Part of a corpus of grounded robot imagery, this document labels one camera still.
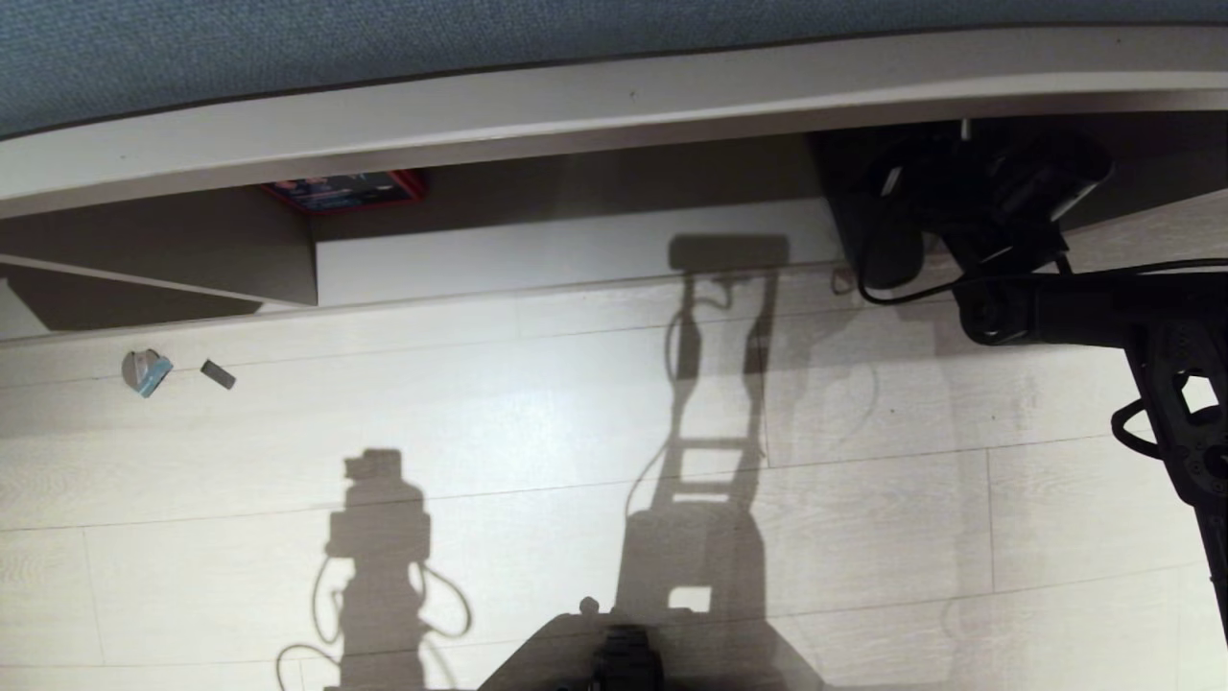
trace wooden floor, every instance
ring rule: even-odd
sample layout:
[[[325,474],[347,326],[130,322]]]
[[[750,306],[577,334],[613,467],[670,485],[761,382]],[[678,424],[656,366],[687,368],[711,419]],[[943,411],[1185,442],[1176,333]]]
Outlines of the wooden floor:
[[[476,689],[534,635],[501,674],[555,689],[585,598],[694,677],[1228,689],[1194,518],[1108,437],[1120,355],[830,270],[701,276],[690,356],[678,277],[2,345],[0,689]],[[139,349],[177,366],[147,401]],[[715,497],[655,502],[673,452]]]

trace black cable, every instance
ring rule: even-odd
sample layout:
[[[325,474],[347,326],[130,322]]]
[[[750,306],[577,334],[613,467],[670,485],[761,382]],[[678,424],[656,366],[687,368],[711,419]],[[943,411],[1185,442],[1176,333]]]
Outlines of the black cable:
[[[942,292],[947,292],[949,290],[953,290],[953,288],[963,286],[963,285],[980,285],[980,284],[985,284],[985,282],[997,282],[997,281],[1002,281],[1002,280],[1009,280],[1009,279],[1019,277],[1020,275],[1028,275],[1028,274],[1013,274],[1013,275],[980,275],[980,276],[976,276],[976,277],[962,277],[962,279],[952,280],[949,282],[943,282],[942,285],[936,285],[933,287],[927,287],[925,290],[919,290],[916,292],[910,292],[907,295],[901,295],[899,297],[876,297],[876,296],[871,295],[869,293],[869,288],[866,287],[866,279],[865,279],[865,270],[863,270],[865,269],[865,264],[866,264],[866,255],[862,254],[861,260],[858,260],[857,263],[861,265],[861,269],[862,269],[862,270],[857,271],[857,291],[861,293],[862,298],[866,299],[867,302],[869,302],[872,304],[884,304],[884,306],[904,304],[904,303],[907,303],[907,302],[915,302],[915,301],[922,299],[925,297],[930,297],[930,296],[933,296],[933,295],[939,295]],[[1172,270],[1181,270],[1181,269],[1216,268],[1216,266],[1228,266],[1228,258],[1212,257],[1212,258],[1206,258],[1206,259],[1178,259],[1178,260],[1173,260],[1173,261],[1154,261],[1154,263],[1151,263],[1151,264],[1140,264],[1137,266],[1124,266],[1124,268],[1119,268],[1119,269],[1104,269],[1104,270],[1098,270],[1098,271],[1081,272],[1081,274],[1076,274],[1076,275],[1081,275],[1081,276],[1093,276],[1093,275],[1094,276],[1105,276],[1105,275],[1142,275],[1142,274],[1149,274],[1149,272],[1172,271]]]
[[[1104,269],[1079,275],[1138,275],[1144,272],[1160,272],[1181,269],[1207,269],[1217,266],[1228,266],[1228,259],[1219,257],[1208,257],[1205,259],[1176,259],[1173,261],[1138,264],[1137,266],[1122,266],[1120,269]]]
[[[1164,460],[1164,457],[1159,453],[1158,444],[1140,439],[1126,430],[1126,425],[1130,423],[1130,420],[1146,410],[1147,409],[1143,406],[1142,400],[1138,400],[1113,414],[1113,420],[1110,422],[1113,437],[1136,454]]]

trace black device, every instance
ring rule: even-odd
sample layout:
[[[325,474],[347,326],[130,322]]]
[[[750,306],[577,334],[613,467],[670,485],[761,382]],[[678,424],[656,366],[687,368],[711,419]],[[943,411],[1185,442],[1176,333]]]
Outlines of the black device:
[[[1228,272],[1160,272],[1228,265],[1167,261],[1074,274],[1059,218],[1113,171],[1092,139],[1028,137],[970,123],[817,134],[812,144],[862,296],[894,304],[950,290],[964,331],[985,345],[1066,342],[1125,352],[1138,401],[1110,421],[1127,448],[1164,463],[1191,506],[1228,641]],[[923,264],[923,233],[963,275],[901,297]],[[1046,265],[1056,272],[1035,272]],[[1203,378],[1218,404],[1191,410],[1183,390]],[[1146,412],[1156,442],[1126,431]]]

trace small gray object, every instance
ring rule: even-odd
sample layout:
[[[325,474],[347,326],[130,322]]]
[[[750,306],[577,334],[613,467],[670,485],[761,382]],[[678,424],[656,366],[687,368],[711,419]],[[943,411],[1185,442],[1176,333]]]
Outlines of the small gray object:
[[[235,388],[235,376],[217,367],[212,361],[205,361],[205,367],[200,368],[200,372],[225,389]]]
[[[149,399],[173,368],[171,361],[155,351],[133,352],[124,357],[120,374],[133,392],[140,394],[142,399]]]

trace box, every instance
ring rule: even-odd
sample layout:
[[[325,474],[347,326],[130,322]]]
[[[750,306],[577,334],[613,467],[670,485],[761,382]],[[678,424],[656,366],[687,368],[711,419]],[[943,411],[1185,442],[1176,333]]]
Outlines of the box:
[[[281,179],[260,187],[300,211],[313,215],[413,204],[426,195],[426,184],[416,171]]]

